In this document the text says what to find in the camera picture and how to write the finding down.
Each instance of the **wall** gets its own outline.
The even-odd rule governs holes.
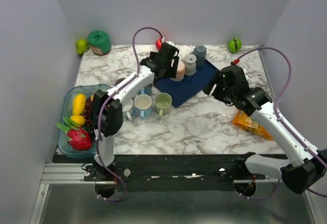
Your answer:
[[[29,223],[79,65],[56,0],[0,0],[0,222]]]
[[[141,27],[159,28],[179,44],[263,43],[289,0],[57,0],[75,35],[105,30],[115,44],[130,44]],[[138,43],[153,43],[141,33]]]
[[[265,43],[283,50],[293,67],[291,83],[280,102],[282,112],[320,149],[327,148],[326,18],[327,0],[290,0]],[[287,78],[287,65],[278,54],[263,53],[274,90],[279,92]],[[326,194],[327,177],[313,189]],[[327,213],[320,206],[326,205],[326,199],[317,198],[314,206],[325,219]]]

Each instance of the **blue mat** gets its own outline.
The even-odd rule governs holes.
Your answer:
[[[195,74],[185,75],[180,82],[172,81],[169,78],[163,78],[154,84],[161,92],[168,93],[172,97],[172,104],[178,108],[188,99],[194,97],[211,80],[217,68],[208,60],[202,67],[196,67]]]

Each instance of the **orange bag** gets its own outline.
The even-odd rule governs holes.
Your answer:
[[[273,140],[271,135],[260,124],[248,117],[245,112],[239,110],[232,121],[233,125],[245,131],[250,131],[256,135],[263,136],[269,140]]]

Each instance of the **marble countertop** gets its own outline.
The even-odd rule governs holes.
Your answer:
[[[176,45],[183,58],[195,46]],[[207,60],[218,69],[228,66],[241,53],[253,48],[243,46],[237,54],[231,54],[226,46],[206,45]],[[139,59],[156,51],[154,45],[137,45]],[[258,52],[241,59],[250,87],[260,86],[270,93],[266,75]],[[88,49],[82,58],[76,86],[98,83],[113,85],[136,69],[131,45],[116,45],[109,54],[96,56]],[[158,90],[153,87],[153,97]],[[153,112],[144,120],[136,117],[125,120],[114,142],[115,154],[260,154],[283,153],[276,142],[252,135],[234,126],[237,109],[205,95],[202,91],[169,115],[159,118]]]

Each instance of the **green mug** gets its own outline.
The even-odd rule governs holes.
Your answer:
[[[169,114],[172,106],[172,97],[167,93],[159,93],[154,98],[154,108],[160,117]]]

